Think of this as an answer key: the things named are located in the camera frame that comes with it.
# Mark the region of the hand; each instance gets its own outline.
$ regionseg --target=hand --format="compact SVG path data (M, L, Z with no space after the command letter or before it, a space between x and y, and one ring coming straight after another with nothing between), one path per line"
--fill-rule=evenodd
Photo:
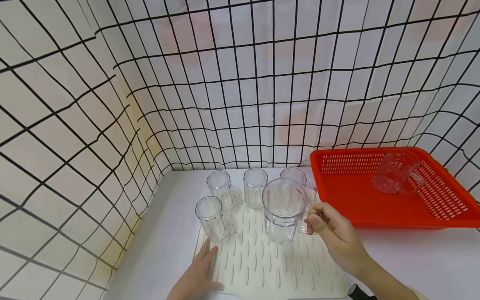
M350 221L328 203L313 205L308 211L307 233L317 232L336 264L360 281L376 262L368 255Z
M192 264L170 291L167 300L187 300L208 291L219 291L225 287L219 282L207 279L208 264L215 257L218 247L210 249L210 240L206 239Z

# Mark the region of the grid pattern backdrop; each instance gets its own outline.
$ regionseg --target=grid pattern backdrop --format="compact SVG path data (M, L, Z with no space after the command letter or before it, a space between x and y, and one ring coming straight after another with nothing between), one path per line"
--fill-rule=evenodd
M172 170L417 146L480 200L480 0L0 0L0 296L104 295Z

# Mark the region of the white table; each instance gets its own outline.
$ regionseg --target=white table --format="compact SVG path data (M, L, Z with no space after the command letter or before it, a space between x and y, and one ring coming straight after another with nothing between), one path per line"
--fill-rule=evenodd
M301 167L314 182L310 167ZM265 168L269 180L283 168ZM231 169L243 189L245 169ZM106 293L106 300L161 300L192 261L200 223L194 208L206 193L212 171L176 171L165 176ZM480 295L480 233L475 229L437 231L360 230L370 255L404 284L431 300L476 300ZM346 274L347 284L359 284ZM239 297L215 293L207 299Z

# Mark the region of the clear plastic mug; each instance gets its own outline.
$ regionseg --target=clear plastic mug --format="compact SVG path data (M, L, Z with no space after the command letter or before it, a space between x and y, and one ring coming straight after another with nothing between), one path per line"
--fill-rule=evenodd
M414 172L419 165L419 158L410 151L388 150L373 176L373 186L387 194L413 194L425 184L425 179Z
M297 182L279 178L269 182L262 193L265 231L271 241L283 245L295 240L303 222L306 194Z
M207 196L200 199L195 207L195 213L205 235L214 243L223 239L229 232L237 233L237 221L223 213L222 203L217 197Z
M306 219L308 216L308 210L310 207L316 203L319 203L319 199L317 198L317 188L315 188L312 184L307 184L307 176L305 173L297 168L287 168L282 171L280 174L281 178L291 179L298 184L303 186L306 195L306 207L305 213L303 214L303 219ZM302 223L300 225L300 232L307 233L307 224Z
M262 192L267 185L268 175L259 168L252 168L243 175L243 192L245 204L251 209L260 209L262 204Z
M241 205L243 197L239 189L232 186L230 175L222 170L214 171L207 177L207 185L212 196L222 202L223 212L231 210L235 204Z

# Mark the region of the red tray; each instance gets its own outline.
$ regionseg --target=red tray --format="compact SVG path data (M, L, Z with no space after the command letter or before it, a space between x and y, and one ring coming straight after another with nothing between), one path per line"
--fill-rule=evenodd
M396 147L420 159L425 185L412 195L376 190L372 178L392 148L317 150L310 154L320 199L359 228L443 229L480 227L480 206L426 151Z

